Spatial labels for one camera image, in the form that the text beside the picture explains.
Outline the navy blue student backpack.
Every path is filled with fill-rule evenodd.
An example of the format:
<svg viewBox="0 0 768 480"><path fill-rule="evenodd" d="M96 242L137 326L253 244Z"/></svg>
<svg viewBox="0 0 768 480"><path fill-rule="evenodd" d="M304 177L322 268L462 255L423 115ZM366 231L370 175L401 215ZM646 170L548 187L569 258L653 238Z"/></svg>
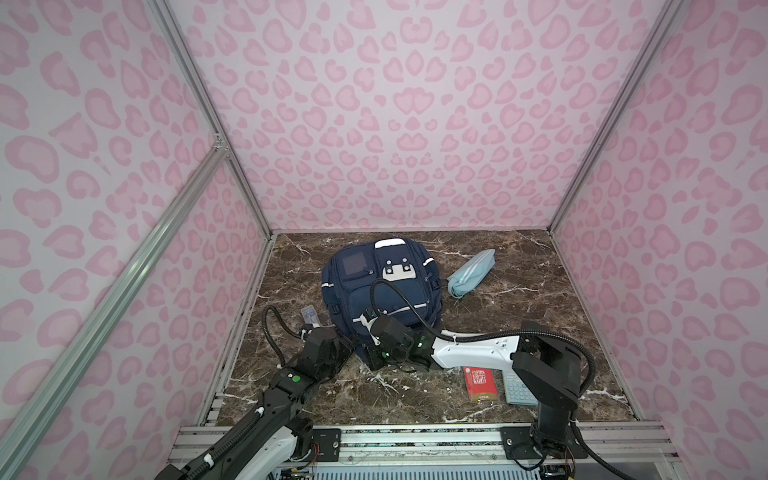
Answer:
<svg viewBox="0 0 768 480"><path fill-rule="evenodd" d="M321 272L321 291L331 320L359 344L356 354L369 368L374 340L364 326L377 311L410 328L442 326L442 280L439 267L423 244L392 237L346 247Z"/></svg>

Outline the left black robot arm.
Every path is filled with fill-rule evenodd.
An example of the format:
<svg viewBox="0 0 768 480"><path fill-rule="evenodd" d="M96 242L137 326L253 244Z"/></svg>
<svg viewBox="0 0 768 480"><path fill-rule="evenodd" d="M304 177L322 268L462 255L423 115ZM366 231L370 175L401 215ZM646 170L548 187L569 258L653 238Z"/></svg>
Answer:
<svg viewBox="0 0 768 480"><path fill-rule="evenodd" d="M301 410L333 379L358 346L354 336L323 326L304 335L303 350L273 376L257 404L218 441L158 479L266 479L288 462L308 467L320 455L313 422Z"/></svg>

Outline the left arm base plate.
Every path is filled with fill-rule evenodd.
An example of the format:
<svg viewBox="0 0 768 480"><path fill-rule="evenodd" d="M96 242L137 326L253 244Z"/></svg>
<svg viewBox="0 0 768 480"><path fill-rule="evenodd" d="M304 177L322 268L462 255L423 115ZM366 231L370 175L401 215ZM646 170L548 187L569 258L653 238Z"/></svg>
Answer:
<svg viewBox="0 0 768 480"><path fill-rule="evenodd" d="M296 446L290 460L302 464L337 462L340 456L339 428L313 428L296 435Z"/></svg>

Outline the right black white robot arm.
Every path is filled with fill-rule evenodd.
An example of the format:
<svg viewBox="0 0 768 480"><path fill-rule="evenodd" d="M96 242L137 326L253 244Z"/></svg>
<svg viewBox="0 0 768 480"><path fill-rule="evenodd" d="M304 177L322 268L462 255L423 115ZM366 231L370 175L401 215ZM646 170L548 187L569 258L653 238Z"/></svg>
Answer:
<svg viewBox="0 0 768 480"><path fill-rule="evenodd" d="M379 306L376 289L393 291L419 321L409 327ZM548 456L566 458L568 434L575 431L579 400L596 375L594 355L577 340L550 331L536 322L519 329L488 334L459 334L430 326L393 282L374 281L369 297L372 309L363 316L372 345L368 357L375 366L408 366L416 371L457 367L511 370L537 400L537 417L522 440L508 448L534 453L539 464Z"/></svg>

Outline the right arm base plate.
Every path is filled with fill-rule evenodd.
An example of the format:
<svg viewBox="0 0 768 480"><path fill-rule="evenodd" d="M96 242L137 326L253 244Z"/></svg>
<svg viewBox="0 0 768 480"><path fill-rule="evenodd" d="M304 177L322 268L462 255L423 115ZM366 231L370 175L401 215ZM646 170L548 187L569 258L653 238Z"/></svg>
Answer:
<svg viewBox="0 0 768 480"><path fill-rule="evenodd" d="M588 458L588 454L577 442L569 427L566 428L566 441L564 445L545 446L543 443L537 443L531 434L530 425L501 427L500 435L501 444L508 460L517 459L521 462L536 462L543 457L544 453L547 454L547 458L557 460L565 458L581 460Z"/></svg>

